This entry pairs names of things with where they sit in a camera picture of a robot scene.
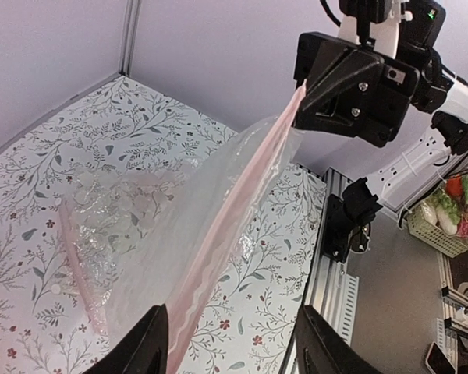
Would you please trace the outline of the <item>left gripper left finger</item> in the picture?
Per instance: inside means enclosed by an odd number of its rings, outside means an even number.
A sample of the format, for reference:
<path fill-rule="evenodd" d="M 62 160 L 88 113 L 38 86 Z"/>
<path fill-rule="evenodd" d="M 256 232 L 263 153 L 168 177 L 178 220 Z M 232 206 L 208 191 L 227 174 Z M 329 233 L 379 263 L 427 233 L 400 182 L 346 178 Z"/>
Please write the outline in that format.
<path fill-rule="evenodd" d="M 127 335 L 85 374 L 165 374 L 168 313 L 153 305 Z"/>

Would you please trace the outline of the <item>pink dotted zip bag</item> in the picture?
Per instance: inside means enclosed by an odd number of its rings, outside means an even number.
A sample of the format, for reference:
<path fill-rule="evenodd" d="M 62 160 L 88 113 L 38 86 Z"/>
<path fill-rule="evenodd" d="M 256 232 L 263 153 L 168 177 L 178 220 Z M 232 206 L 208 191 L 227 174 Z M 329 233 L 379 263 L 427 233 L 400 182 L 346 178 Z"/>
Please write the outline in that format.
<path fill-rule="evenodd" d="M 177 333 L 171 332 L 168 319 L 166 373 L 178 371 L 240 236 L 300 145 L 292 125 L 305 94 L 305 87 L 299 87 L 278 117 L 262 120 L 232 137 L 197 169 L 201 231 L 200 250 L 194 262 L 196 272 L 192 276 L 193 318 Z M 123 335 L 114 337 L 108 333 L 110 351 L 149 309 Z"/>

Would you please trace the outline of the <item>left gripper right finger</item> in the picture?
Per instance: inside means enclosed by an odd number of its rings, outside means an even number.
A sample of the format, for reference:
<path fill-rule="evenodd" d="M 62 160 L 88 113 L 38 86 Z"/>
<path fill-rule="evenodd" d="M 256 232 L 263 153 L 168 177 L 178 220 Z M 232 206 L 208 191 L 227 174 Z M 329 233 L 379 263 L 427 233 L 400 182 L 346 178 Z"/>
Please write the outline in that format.
<path fill-rule="evenodd" d="M 362 359 L 311 305 L 299 308 L 295 339 L 299 373 L 381 374 Z"/>

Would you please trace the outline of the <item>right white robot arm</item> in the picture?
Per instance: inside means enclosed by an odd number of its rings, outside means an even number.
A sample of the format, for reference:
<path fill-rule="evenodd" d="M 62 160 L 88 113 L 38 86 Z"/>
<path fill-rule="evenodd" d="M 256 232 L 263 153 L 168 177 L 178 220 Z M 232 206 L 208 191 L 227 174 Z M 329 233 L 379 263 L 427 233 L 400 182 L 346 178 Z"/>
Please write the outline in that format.
<path fill-rule="evenodd" d="M 358 137 L 382 148 L 409 108 L 431 116 L 426 132 L 340 197 L 348 213 L 377 211 L 439 160 L 468 151 L 468 83 L 447 69 L 434 43 L 445 21 L 435 1 L 342 1 L 336 36 L 300 35 L 294 78 L 307 88 L 294 126 Z"/>

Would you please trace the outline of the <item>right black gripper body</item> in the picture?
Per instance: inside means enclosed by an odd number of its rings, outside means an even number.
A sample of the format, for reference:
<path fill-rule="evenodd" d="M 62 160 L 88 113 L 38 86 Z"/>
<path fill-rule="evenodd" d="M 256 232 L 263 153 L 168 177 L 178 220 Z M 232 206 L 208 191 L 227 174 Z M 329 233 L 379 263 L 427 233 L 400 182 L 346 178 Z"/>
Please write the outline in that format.
<path fill-rule="evenodd" d="M 418 69 L 319 32 L 300 34 L 294 79 L 306 87 L 296 129 L 393 141 L 420 81 Z"/>

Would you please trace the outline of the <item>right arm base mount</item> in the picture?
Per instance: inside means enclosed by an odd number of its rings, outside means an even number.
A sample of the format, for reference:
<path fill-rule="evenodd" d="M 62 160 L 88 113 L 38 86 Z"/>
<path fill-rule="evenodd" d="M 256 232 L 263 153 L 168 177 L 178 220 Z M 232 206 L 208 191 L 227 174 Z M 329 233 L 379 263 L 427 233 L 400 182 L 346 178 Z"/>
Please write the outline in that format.
<path fill-rule="evenodd" d="M 341 197 L 331 194 L 324 221 L 322 252 L 336 262 L 345 263 L 353 230 L 370 224 L 381 208 L 378 196 L 367 186 L 367 178 L 359 178 L 348 185 Z"/>

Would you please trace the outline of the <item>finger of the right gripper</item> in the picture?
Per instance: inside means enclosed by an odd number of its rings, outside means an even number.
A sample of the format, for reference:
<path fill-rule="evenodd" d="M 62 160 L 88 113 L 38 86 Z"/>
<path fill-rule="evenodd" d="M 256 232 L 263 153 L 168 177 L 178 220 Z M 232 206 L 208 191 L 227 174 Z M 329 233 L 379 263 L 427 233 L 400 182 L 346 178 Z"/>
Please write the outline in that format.
<path fill-rule="evenodd" d="M 338 39 L 300 38 L 294 69 L 296 88 L 306 82 L 308 90 L 334 90 L 346 75 L 340 72 L 347 65 L 345 60 L 358 48 Z"/>
<path fill-rule="evenodd" d="M 334 90 L 308 90 L 296 113 L 294 127 L 311 132 L 357 132 L 367 94 L 361 83 L 378 83 L 385 60 L 375 53 L 355 50 L 340 72 L 344 80 Z"/>

